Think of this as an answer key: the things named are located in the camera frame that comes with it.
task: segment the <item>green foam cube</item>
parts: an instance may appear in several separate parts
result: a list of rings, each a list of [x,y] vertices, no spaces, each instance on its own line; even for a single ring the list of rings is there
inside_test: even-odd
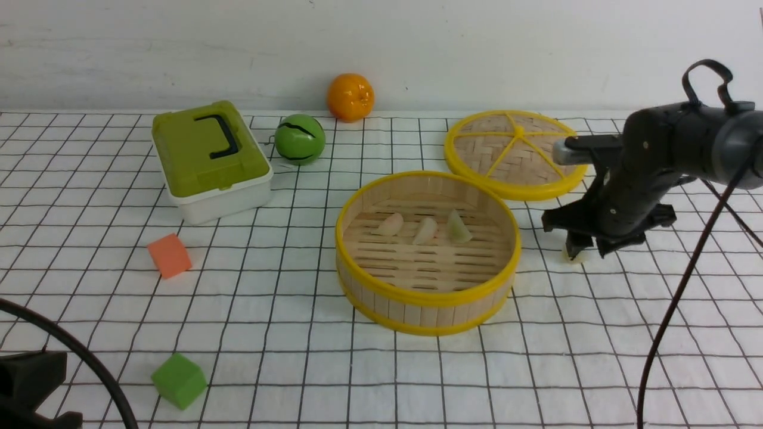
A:
[[[204,372],[180,353],[173,354],[152,375],[162,398],[185,410],[207,388]]]

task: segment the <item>green box lid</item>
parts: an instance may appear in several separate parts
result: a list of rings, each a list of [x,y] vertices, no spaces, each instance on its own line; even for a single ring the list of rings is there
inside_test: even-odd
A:
[[[225,190],[270,172],[249,127],[228,101],[157,115],[151,134],[175,197]]]

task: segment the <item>black cable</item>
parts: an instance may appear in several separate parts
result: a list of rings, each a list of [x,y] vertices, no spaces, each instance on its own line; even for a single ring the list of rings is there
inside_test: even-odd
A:
[[[124,426],[127,429],[138,429],[138,423],[135,420],[135,414],[133,414],[133,410],[130,407],[130,402],[127,401],[127,397],[124,395],[124,392],[122,392],[122,388],[119,387],[117,380],[114,379],[103,363],[101,363],[101,361],[98,360],[87,347],[80,343],[79,340],[58,327],[50,319],[45,318],[43,315],[3,298],[0,298],[0,311],[12,314],[17,318],[33,324],[56,338],[64,346],[67,346],[93,370],[95,375],[97,375],[103,383],[103,386],[108,390],[109,394],[111,394],[111,398],[114,399],[114,404],[117,406],[117,410],[119,410],[119,414],[122,416]]]
[[[641,382],[639,384],[639,400],[636,405],[636,427],[638,429],[644,428],[644,397],[646,395],[646,384],[649,381],[649,371],[652,369],[652,364],[654,363],[655,357],[657,356],[657,349],[660,346],[662,337],[665,335],[665,331],[668,329],[668,325],[670,324],[670,320],[673,317],[673,313],[675,313],[675,309],[678,307],[678,302],[681,300],[681,296],[684,294],[686,285],[689,283],[689,278],[694,272],[694,267],[697,266],[697,261],[700,259],[700,255],[702,254],[702,249],[705,247],[705,243],[710,237],[710,232],[713,230],[713,227],[715,226],[715,223],[720,216],[720,212],[724,207],[728,205],[732,192],[734,192],[736,186],[739,184],[739,182],[742,181],[742,178],[744,178],[747,171],[752,167],[752,164],[755,162],[755,159],[758,153],[760,153],[762,147],[763,140],[758,140],[755,142],[749,158],[744,162],[739,171],[734,174],[731,181],[729,181],[728,186],[723,191],[723,195],[720,196],[718,204],[713,209],[713,213],[710,215],[710,218],[707,220],[707,225],[705,225],[705,228],[702,230],[702,234],[700,234],[700,239],[697,242],[697,246],[694,248],[694,252],[691,254],[689,263],[686,266],[686,271],[684,271],[684,275],[681,277],[681,281],[678,283],[678,287],[675,289],[673,299],[670,301],[670,305],[668,306],[668,310],[665,312],[662,323],[660,323],[657,334],[655,334],[655,340],[652,342],[652,348],[649,350],[649,354],[646,355],[646,362],[644,363],[644,370],[641,374]]]
[[[718,193],[718,191],[715,189],[715,186],[713,186],[713,184],[712,184],[712,183],[710,183],[710,182],[708,182],[708,181],[706,181],[706,180],[703,180],[703,181],[702,181],[702,183],[704,183],[704,184],[705,184],[705,186],[707,186],[707,188],[708,188],[708,189],[709,189],[709,190],[710,190],[710,191],[713,193],[713,195],[715,195],[715,196],[716,196],[716,198],[718,198],[718,199],[720,200],[720,194],[719,194],[719,193]],[[731,214],[731,215],[734,217],[734,220],[736,221],[736,223],[737,223],[737,224],[739,224],[739,226],[740,226],[740,227],[741,227],[743,230],[745,230],[745,232],[747,233],[747,235],[749,235],[749,236],[750,236],[750,238],[751,238],[751,239],[753,239],[753,240],[754,240],[754,241],[755,241],[755,242],[756,242],[756,243],[757,243],[757,244],[758,244],[758,245],[761,247],[761,249],[763,249],[763,240],[761,240],[761,238],[760,238],[760,237],[758,237],[758,235],[757,235],[757,234],[756,234],[756,233],[755,233],[755,232],[752,230],[752,228],[750,228],[750,227],[749,227],[749,226],[748,226],[748,225],[747,225],[747,224],[746,224],[746,223],[745,223],[745,222],[742,220],[742,218],[741,218],[741,217],[739,217],[739,215],[736,213],[736,211],[734,211],[734,209],[733,209],[733,208],[731,208],[731,206],[729,205],[729,203],[728,203],[728,202],[727,202],[727,203],[725,203],[724,205],[726,206],[726,211],[727,211],[727,212],[729,212],[729,213],[730,213],[730,214]]]

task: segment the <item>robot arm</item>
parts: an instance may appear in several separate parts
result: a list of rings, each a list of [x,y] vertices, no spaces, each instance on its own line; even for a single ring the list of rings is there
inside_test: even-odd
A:
[[[723,78],[722,108],[703,105],[689,82],[689,72],[707,66]],[[763,144],[763,111],[751,102],[734,102],[727,86],[732,73],[714,60],[692,65],[682,79],[688,101],[631,114],[621,135],[570,137],[553,152],[560,165],[593,164],[596,177],[583,198],[546,210],[543,229],[567,230],[565,250],[574,259],[593,247],[599,254],[642,244],[645,233],[670,227],[670,205],[660,204],[668,191],[694,179],[728,184],[753,150]],[[763,152],[745,172],[741,189],[763,185]]]

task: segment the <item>bamboo steamer lid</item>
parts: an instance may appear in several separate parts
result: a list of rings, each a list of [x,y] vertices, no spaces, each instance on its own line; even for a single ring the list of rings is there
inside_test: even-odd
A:
[[[448,132],[445,159],[455,174],[488,187],[500,197],[539,201],[564,195],[585,176],[587,166],[559,166],[554,143],[575,132],[528,111],[486,111],[462,119]]]

